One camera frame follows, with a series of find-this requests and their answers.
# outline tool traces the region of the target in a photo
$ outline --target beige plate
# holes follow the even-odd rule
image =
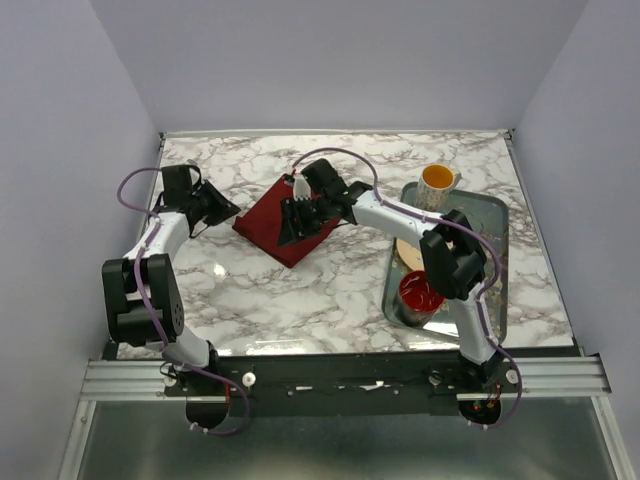
[[[396,248],[398,249],[398,255],[402,261],[412,271],[424,270],[424,264],[422,263],[422,253],[415,247],[412,247],[404,240],[396,239]]]

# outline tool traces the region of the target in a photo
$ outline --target folded cloth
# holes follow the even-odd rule
[[[330,220],[318,235],[293,245],[278,247],[278,237],[282,226],[280,200],[292,196],[293,188],[285,183],[283,175],[246,215],[236,217],[236,221],[233,224],[233,229],[236,232],[287,268],[293,268],[314,248],[320,245],[340,221],[340,219]]]

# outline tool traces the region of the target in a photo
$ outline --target marble tabletop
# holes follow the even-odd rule
[[[498,132],[169,138],[161,165],[193,159],[246,212],[301,154],[343,147],[368,155],[383,195],[398,199],[433,162],[457,167],[457,188],[509,207],[507,347],[572,345],[572,332],[540,240]],[[365,165],[328,158],[347,183],[371,182]],[[156,182],[155,194],[161,190]],[[221,355],[357,353],[457,348],[455,341],[394,326],[381,311],[393,239],[368,227],[336,229],[288,269],[231,229],[233,219],[185,243],[174,269],[185,322]],[[153,357],[121,345],[119,358]]]

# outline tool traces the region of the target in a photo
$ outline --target white mug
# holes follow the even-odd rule
[[[441,163],[428,165],[418,179],[414,206],[421,210],[436,210],[442,206],[461,179],[462,174],[456,168]]]

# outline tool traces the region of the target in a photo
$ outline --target gray floor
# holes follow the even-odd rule
[[[211,438],[190,432],[183,412],[177,403],[99,405],[80,478],[615,478],[589,399],[526,400],[488,432],[426,415],[265,418]]]

